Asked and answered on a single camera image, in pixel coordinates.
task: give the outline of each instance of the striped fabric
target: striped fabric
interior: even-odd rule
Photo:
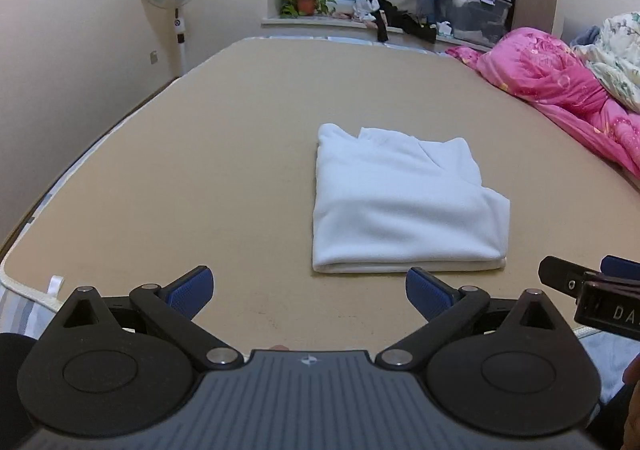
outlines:
[[[40,338],[53,311],[33,300],[25,299],[0,284],[0,333],[18,333]]]

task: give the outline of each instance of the white strap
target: white strap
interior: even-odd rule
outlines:
[[[62,281],[64,280],[64,277],[59,277],[58,275],[51,277],[51,280],[49,281],[49,289],[47,289],[47,295],[57,298],[60,286],[62,286]]]

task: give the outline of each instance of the white towel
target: white towel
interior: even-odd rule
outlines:
[[[322,273],[505,265],[510,202],[482,187],[463,138],[420,141],[326,123],[318,131],[313,267]]]

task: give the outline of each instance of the mattress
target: mattress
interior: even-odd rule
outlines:
[[[51,309],[76,286],[104,295],[209,266],[195,321],[244,353],[366,348],[423,325],[401,275],[311,269],[318,127],[463,137],[483,184],[511,200],[504,270],[446,273],[495,297],[540,287],[548,254],[597,267],[637,258],[640,199],[612,167],[453,58],[328,40],[244,40],[114,131],[50,199],[2,281]],[[58,299],[45,292],[65,280]],[[569,297],[546,290],[565,318]]]

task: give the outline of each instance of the terracotta pot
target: terracotta pot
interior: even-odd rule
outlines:
[[[300,15],[312,16],[316,11],[316,0],[297,0],[296,9]]]

